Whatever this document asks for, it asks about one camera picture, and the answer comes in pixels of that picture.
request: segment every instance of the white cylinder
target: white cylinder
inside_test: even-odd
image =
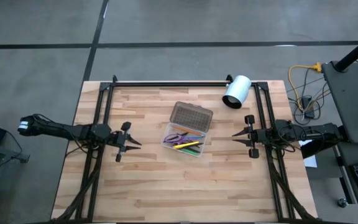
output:
[[[241,108],[243,102],[247,99],[250,87],[251,80],[243,75],[238,75],[222,97],[223,103],[234,109]]]

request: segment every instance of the purple scissors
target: purple scissors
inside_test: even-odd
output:
[[[167,137],[165,137],[164,142],[171,142],[176,144],[182,144],[185,141],[191,140],[191,139],[201,139],[203,136],[186,136],[188,133],[183,134],[170,134]]]

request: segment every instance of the concrete floor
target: concrete floor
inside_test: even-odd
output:
[[[0,44],[90,44],[103,0],[0,0]],[[110,0],[100,43],[358,40],[358,0]],[[338,60],[355,46],[98,49],[90,80],[221,80],[227,74],[284,80],[288,68]],[[67,141],[17,134],[20,117],[42,113],[72,123],[89,49],[0,49],[0,127],[31,154],[11,162],[0,223],[49,219]],[[296,86],[305,71],[294,70]],[[321,77],[310,72],[308,81]],[[308,85],[316,93],[324,81]],[[311,124],[340,124],[328,96]],[[311,179],[323,220],[358,223],[358,207],[338,208],[337,179]]]

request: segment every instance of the wooden tabletop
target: wooden tabletop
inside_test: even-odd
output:
[[[99,83],[84,83],[75,124],[92,123]],[[284,82],[268,81],[268,85],[275,118],[292,119]],[[251,88],[239,110],[223,104],[225,91],[223,87],[115,88],[109,125],[117,130],[123,122],[130,121],[132,137],[143,146],[125,153],[120,163],[115,162],[117,148],[106,147],[94,222],[277,220],[264,147],[257,144],[260,157],[251,159],[245,145],[231,141],[231,136],[246,125],[245,115],[253,114],[254,128],[260,128],[255,91]],[[270,124],[263,94],[262,99]],[[204,153],[199,158],[160,145],[177,101],[200,105],[214,113]],[[70,143],[68,151],[74,148],[75,144]],[[66,158],[52,218],[62,214],[78,193],[85,157],[85,153],[76,151]],[[291,190],[316,216],[301,152],[286,153],[284,159]],[[280,197],[285,210],[282,192]]]

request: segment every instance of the plastic box lid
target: plastic box lid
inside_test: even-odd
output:
[[[213,111],[198,105],[178,101],[175,103],[169,120],[172,123],[207,133],[213,114]]]

